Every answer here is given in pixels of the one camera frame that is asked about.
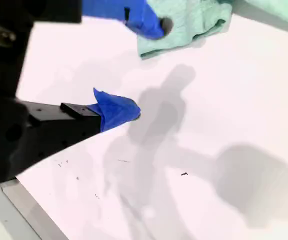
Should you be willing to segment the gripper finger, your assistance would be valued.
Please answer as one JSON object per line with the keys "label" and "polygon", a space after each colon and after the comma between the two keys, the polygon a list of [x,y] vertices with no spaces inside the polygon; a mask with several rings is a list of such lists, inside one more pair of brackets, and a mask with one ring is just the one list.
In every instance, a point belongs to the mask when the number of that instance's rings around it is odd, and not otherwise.
{"label": "gripper finger", "polygon": [[146,0],[83,0],[82,15],[119,21],[150,40],[166,37],[174,25],[169,17],[159,17]]}
{"label": "gripper finger", "polygon": [[28,155],[33,164],[141,115],[130,98],[97,89],[93,94],[96,103],[90,105],[28,104]]}

